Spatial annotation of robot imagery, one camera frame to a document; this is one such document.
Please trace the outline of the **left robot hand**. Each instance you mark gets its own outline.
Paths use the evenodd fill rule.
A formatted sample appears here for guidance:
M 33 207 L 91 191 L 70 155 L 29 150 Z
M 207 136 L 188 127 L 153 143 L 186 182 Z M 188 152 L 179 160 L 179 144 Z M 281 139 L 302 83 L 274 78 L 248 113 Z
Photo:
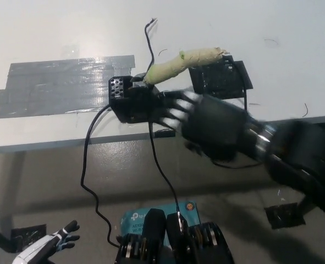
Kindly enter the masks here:
M 75 242 L 80 239 L 79 235 L 73 235 L 73 232 L 78 231 L 80 226 L 76 220 L 71 221 L 64 228 L 53 233 L 53 237 L 56 241 L 56 252 L 64 249 L 70 249 L 75 246 Z

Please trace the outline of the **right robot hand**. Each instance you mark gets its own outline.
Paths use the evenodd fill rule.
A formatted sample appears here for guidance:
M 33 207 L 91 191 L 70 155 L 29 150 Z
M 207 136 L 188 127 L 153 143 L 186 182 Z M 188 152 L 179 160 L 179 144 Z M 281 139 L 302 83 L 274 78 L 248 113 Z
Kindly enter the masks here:
M 153 116 L 212 160 L 231 161 L 237 153 L 259 160 L 257 133 L 263 124 L 231 103 L 186 90 L 160 92 Z

